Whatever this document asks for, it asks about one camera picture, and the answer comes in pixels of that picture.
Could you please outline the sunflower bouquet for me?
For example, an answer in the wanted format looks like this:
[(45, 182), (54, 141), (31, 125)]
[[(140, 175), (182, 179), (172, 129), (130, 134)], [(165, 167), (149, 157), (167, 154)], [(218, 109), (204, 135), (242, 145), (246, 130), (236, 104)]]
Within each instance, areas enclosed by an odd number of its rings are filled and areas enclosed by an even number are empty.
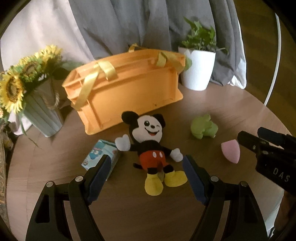
[(22, 113), (25, 97), (51, 79), (64, 79), (83, 63), (67, 60), (62, 49), (47, 45), (36, 53), (21, 58), (16, 65), (1, 72), (1, 122), (7, 123), (12, 113)]

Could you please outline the pink makeup sponge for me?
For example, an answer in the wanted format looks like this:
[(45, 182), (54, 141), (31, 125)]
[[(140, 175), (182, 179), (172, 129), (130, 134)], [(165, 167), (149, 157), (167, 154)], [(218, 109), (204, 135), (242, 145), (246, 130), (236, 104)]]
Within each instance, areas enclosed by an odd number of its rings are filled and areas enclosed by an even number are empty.
[(237, 164), (240, 159), (240, 147), (236, 139), (223, 142), (221, 150), (224, 157), (234, 164)]

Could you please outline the white plant pot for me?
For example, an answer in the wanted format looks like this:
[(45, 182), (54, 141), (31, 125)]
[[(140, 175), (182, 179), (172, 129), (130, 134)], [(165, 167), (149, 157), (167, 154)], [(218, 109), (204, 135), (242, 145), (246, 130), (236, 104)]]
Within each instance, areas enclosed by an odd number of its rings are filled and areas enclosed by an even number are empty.
[(190, 90), (205, 90), (213, 72), (216, 53), (183, 47), (179, 47), (178, 51), (186, 56), (188, 62), (191, 60), (192, 63), (187, 70), (181, 73), (182, 85)]

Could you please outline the grey curtain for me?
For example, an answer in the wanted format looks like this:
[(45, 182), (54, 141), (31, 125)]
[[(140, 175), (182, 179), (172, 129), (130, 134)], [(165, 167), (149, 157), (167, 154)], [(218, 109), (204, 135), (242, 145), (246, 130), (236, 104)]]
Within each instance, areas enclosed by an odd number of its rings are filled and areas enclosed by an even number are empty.
[(233, 1), (70, 1), (77, 26), (93, 58), (126, 52), (136, 43), (177, 51), (189, 21), (213, 27), (219, 48), (211, 81), (245, 88), (246, 59)]

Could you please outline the green frog squishy toy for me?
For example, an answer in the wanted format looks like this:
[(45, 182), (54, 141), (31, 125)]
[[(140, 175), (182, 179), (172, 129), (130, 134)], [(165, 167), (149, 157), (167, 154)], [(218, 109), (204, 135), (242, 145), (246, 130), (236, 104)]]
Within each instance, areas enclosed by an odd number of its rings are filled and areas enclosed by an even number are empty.
[(215, 138), (217, 132), (218, 126), (211, 121), (210, 114), (195, 117), (191, 122), (191, 133), (199, 140), (203, 137)]

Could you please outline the tissue pack blue white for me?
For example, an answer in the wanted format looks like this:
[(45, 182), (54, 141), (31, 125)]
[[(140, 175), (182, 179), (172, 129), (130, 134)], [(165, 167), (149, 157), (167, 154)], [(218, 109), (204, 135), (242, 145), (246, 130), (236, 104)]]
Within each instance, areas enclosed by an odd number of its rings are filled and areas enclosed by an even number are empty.
[(98, 140), (81, 166), (88, 171), (90, 168), (95, 167), (104, 155), (111, 158), (111, 168), (106, 178), (106, 180), (108, 180), (120, 157), (120, 151), (117, 149), (115, 143), (106, 140)]

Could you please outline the Mickey Mouse plush toy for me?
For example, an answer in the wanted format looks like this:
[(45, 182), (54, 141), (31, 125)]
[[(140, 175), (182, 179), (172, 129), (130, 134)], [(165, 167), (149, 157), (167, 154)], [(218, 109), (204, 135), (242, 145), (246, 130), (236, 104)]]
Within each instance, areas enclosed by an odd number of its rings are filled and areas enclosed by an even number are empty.
[(164, 185), (184, 185), (188, 180), (185, 172), (174, 170), (167, 162), (167, 158), (180, 162), (183, 154), (178, 148), (172, 150), (160, 144), (163, 128), (166, 126), (163, 115), (138, 115), (134, 111), (125, 111), (121, 114), (121, 119), (129, 125), (129, 135), (117, 137), (115, 145), (123, 152), (137, 152), (139, 164), (134, 166), (147, 172), (145, 192), (150, 196), (158, 196), (163, 192)]

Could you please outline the green potted plant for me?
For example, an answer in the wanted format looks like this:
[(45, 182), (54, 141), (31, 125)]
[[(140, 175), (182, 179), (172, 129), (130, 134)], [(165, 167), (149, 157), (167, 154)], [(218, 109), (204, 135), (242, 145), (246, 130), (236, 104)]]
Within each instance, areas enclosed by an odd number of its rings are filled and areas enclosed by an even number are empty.
[(191, 27), (189, 34), (185, 40), (178, 42), (179, 48), (188, 50), (197, 50), (216, 53), (218, 51), (229, 55), (229, 51), (226, 47), (218, 47), (215, 40), (216, 32), (212, 26), (210, 28), (204, 27), (199, 21), (191, 21), (186, 17), (183, 17), (185, 22)]

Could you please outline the grey ribbed vase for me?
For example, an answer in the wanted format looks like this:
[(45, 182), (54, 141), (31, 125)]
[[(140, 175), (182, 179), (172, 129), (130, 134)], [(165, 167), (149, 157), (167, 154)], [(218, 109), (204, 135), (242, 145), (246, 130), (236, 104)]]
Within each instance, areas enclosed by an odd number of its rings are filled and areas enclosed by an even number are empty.
[(59, 100), (59, 93), (51, 79), (41, 83), (24, 98), (24, 116), (47, 138), (59, 132), (64, 123)]

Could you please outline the white sheer curtain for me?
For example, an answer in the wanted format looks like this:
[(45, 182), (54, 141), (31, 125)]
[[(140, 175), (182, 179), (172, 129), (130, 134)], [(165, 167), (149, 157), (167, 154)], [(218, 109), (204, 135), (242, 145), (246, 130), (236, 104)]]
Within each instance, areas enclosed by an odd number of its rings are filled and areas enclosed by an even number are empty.
[(69, 1), (31, 1), (14, 17), (1, 37), (3, 68), (48, 45), (61, 48), (66, 60), (88, 63), (94, 59)]

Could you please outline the orange plastic crate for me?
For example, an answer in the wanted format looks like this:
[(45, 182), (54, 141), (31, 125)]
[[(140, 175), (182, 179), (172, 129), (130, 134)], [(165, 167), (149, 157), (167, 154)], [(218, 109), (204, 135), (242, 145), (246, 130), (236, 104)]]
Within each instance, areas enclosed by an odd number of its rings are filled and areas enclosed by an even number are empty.
[(105, 57), (72, 70), (62, 86), (88, 135), (122, 122), (124, 111), (141, 115), (180, 101), (179, 74), (183, 54), (158, 49)]

